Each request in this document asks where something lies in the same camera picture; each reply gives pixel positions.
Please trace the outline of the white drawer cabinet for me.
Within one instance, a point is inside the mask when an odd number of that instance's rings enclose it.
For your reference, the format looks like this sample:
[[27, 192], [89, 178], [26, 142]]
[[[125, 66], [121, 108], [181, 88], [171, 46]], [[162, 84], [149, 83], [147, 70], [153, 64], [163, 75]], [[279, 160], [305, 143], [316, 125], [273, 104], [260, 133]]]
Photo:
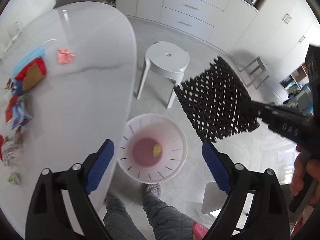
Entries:
[[243, 0], [138, 0], [136, 17], [158, 22], [211, 44], [234, 44], [258, 11]]

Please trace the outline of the red cardboard piece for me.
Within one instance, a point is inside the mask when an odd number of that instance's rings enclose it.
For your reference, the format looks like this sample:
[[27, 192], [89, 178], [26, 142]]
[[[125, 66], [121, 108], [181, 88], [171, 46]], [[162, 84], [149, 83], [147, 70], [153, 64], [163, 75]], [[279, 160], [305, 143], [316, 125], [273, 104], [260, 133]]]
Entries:
[[37, 57], [25, 65], [14, 78], [22, 85], [21, 91], [27, 93], [46, 76], [46, 64], [42, 57]]

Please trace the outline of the red snack packet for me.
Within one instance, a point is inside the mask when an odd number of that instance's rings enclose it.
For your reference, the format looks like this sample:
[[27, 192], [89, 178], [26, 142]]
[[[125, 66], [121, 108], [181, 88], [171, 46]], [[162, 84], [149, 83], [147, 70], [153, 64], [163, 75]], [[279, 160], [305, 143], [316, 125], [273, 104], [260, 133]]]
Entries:
[[5, 110], [5, 122], [9, 122], [12, 119], [13, 116], [13, 106], [18, 102], [18, 95], [14, 94], [11, 99], [9, 100], [9, 103], [7, 105], [7, 108]]

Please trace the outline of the blue white crushed carton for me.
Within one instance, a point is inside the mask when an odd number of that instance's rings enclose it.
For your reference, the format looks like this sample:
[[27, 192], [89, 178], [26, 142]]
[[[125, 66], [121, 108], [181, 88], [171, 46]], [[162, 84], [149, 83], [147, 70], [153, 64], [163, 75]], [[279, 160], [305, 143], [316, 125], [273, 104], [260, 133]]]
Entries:
[[12, 107], [12, 129], [25, 126], [33, 119], [33, 97], [31, 95], [20, 96]]

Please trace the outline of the red crumpled paper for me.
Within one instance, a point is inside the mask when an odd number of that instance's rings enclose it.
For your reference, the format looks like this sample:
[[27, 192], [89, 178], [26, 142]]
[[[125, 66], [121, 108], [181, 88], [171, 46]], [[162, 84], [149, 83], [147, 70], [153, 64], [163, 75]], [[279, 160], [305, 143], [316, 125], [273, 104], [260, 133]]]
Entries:
[[4, 143], [4, 138], [2, 135], [0, 135], [0, 160], [3, 161], [3, 155], [2, 155], [2, 145]]

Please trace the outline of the black foam net sleeve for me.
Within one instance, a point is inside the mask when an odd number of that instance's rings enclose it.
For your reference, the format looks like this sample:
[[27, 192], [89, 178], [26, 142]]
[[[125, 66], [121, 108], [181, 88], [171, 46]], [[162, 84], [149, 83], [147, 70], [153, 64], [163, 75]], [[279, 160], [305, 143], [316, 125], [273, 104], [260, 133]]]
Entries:
[[244, 115], [239, 107], [251, 98], [230, 65], [220, 56], [200, 75], [174, 87], [184, 113], [202, 142], [215, 143], [259, 127], [256, 117]]

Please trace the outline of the blue crumpled wrapper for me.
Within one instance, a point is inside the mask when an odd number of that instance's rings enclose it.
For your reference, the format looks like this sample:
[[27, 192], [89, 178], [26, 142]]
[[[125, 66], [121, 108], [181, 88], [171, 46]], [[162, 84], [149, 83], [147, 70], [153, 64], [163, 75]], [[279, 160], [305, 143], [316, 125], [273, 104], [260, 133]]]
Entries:
[[9, 79], [5, 88], [6, 90], [10, 90], [12, 95], [23, 96], [25, 92], [23, 91], [23, 82], [17, 81], [15, 79]]

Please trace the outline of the white pink trash bin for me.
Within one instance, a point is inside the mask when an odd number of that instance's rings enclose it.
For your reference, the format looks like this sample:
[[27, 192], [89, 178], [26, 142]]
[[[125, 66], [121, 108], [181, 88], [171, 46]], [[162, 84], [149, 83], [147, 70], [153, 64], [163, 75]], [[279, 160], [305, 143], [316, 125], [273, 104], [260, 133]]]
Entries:
[[118, 164], [132, 179], [155, 184], [180, 172], [188, 153], [182, 129], [160, 114], [142, 114], [126, 123], [118, 148]]

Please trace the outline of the pink crumpled paper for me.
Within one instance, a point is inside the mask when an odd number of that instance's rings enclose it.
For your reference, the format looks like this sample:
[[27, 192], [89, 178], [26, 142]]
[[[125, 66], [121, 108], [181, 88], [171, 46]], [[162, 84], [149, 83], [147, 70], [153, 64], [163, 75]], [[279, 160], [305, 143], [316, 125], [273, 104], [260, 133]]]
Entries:
[[57, 62], [59, 64], [70, 64], [73, 62], [76, 54], [69, 49], [57, 49]]

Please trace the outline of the blue face mask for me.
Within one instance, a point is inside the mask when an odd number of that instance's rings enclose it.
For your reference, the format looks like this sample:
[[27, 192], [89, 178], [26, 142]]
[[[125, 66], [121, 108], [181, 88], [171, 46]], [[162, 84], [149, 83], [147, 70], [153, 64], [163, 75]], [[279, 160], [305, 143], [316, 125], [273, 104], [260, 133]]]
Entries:
[[20, 61], [18, 61], [12, 69], [11, 77], [15, 77], [27, 64], [29, 64], [37, 57], [44, 57], [45, 53], [52, 49], [56, 42], [57, 39], [55, 38], [46, 40], [45, 42], [43, 42], [43, 44], [36, 47], [28, 54], [26, 54], [24, 57], [22, 57]]

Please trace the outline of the white plastic stool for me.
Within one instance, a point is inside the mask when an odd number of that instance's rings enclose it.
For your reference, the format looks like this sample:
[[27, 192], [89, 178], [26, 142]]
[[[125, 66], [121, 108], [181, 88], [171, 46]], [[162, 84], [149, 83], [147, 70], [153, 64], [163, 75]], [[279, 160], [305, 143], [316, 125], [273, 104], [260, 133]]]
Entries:
[[189, 65], [190, 55], [180, 47], [166, 41], [157, 41], [149, 46], [144, 55], [143, 70], [136, 98], [139, 99], [149, 71], [180, 85]]

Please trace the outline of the tall white wardrobe cabinet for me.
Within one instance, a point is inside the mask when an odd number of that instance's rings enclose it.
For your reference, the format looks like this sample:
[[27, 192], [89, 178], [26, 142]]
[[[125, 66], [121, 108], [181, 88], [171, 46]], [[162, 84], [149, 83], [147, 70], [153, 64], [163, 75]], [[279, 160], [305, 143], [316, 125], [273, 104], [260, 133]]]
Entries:
[[315, 25], [305, 0], [266, 0], [260, 10], [229, 0], [207, 41], [244, 65], [265, 59], [280, 81], [303, 63]]

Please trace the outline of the green crumpled paper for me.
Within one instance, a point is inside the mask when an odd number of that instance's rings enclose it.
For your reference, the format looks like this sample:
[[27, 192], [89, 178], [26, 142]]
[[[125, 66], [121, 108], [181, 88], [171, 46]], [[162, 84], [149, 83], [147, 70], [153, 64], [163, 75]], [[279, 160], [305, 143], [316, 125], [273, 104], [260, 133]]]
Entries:
[[21, 184], [21, 179], [18, 173], [16, 172], [11, 172], [9, 178], [7, 179], [8, 183], [16, 186]]

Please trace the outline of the clear labelled plastic bag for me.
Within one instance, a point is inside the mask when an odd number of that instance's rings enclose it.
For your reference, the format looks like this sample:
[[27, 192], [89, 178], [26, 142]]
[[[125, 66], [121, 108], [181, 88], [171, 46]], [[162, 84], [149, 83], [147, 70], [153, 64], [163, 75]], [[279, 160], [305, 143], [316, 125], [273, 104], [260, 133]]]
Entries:
[[1, 160], [4, 166], [15, 166], [18, 163], [18, 156], [23, 150], [23, 135], [17, 129], [13, 137], [5, 136], [1, 144]]

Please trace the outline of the person grey quilted legs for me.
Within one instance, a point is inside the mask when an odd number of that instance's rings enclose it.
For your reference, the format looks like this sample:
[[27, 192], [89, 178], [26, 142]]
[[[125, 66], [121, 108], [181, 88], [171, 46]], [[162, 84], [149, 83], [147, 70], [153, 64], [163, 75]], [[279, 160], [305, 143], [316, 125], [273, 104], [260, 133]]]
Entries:
[[[112, 239], [145, 239], [113, 191], [108, 190], [105, 203], [103, 221]], [[159, 184], [146, 184], [142, 204], [155, 239], [203, 239], [208, 232], [202, 224], [162, 201]]]

